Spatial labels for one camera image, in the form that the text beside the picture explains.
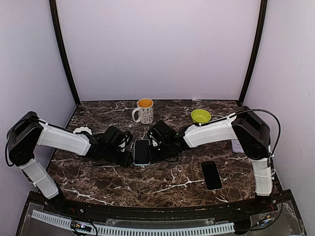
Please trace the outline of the lilac phone case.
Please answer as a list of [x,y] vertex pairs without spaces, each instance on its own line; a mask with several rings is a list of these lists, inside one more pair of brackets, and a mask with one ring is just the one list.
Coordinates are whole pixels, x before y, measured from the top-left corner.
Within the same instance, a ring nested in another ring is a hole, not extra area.
[[243,148],[238,140],[232,140],[231,146],[234,153],[244,153]]

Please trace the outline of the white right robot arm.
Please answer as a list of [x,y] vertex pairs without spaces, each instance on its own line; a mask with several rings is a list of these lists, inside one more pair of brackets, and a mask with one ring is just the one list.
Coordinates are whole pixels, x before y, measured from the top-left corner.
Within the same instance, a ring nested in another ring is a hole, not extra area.
[[255,179],[255,193],[251,203],[255,213],[262,213],[270,205],[273,190],[270,128],[258,115],[257,109],[242,106],[235,113],[207,123],[194,123],[176,132],[164,121],[155,123],[148,131],[153,160],[165,160],[178,153],[209,143],[237,140],[250,159]]

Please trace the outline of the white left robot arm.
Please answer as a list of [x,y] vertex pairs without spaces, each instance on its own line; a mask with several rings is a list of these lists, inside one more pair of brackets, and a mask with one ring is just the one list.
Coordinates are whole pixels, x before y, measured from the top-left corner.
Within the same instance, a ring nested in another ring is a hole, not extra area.
[[50,200],[52,209],[58,214],[66,214],[69,202],[62,198],[62,191],[37,160],[35,148],[51,147],[128,167],[133,162],[131,152],[126,149],[131,140],[129,131],[123,132],[115,126],[97,134],[88,127],[70,131],[41,120],[37,113],[30,111],[8,131],[4,155],[7,166],[19,167],[42,195]]

